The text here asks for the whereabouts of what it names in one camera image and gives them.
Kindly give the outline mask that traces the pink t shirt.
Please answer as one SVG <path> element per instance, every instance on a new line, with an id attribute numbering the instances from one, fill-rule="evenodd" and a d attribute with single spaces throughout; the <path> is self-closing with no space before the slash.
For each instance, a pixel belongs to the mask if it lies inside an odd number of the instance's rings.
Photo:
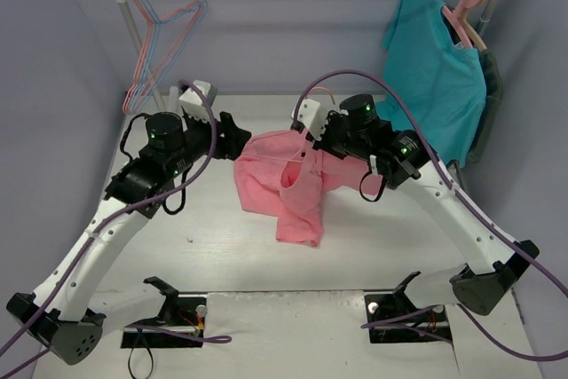
<path id="1" fill-rule="evenodd" d="M 304 140 L 307 147 L 301 163 L 236 160 L 233 175 L 243 210 L 277 218 L 277 241 L 317 247 L 323 235 L 324 195 L 341 187 L 377 195 L 383 180 L 367 176 L 365 162 L 315 151 Z"/>

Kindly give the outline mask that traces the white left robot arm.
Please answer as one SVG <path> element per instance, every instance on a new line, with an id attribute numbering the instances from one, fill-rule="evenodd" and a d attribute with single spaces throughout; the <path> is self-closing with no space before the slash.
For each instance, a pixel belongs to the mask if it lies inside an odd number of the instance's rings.
<path id="1" fill-rule="evenodd" d="M 31 293 L 16 293 L 8 313 L 69 366 L 87 358 L 101 338 L 133 324 L 170 324 L 179 292 L 148 277 L 129 291 L 97 296 L 99 283 L 134 236 L 159 210 L 170 209 L 177 179 L 191 182 L 193 165 L 205 158 L 236 160 L 251 138 L 227 112 L 213 124 L 188 113 L 140 114 L 147 143 L 111 178 L 96 214 L 51 276 Z"/>

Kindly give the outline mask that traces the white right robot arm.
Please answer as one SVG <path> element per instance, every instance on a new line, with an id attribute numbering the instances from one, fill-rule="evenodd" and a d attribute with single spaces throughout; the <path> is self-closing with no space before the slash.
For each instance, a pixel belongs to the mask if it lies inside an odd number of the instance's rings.
<path id="1" fill-rule="evenodd" d="M 338 110 L 306 100 L 300 121 L 314 149 L 359 159 L 368 176 L 383 178 L 383 189 L 398 191 L 417 203 L 449 237 L 464 261 L 438 272 L 413 272 L 389 298 L 395 313 L 412 319 L 431 305 L 461 304 L 487 316 L 539 255 L 531 241 L 498 238 L 489 218 L 453 182 L 445 164 L 414 130 L 394 130 L 378 117 L 369 94 L 351 96 Z"/>

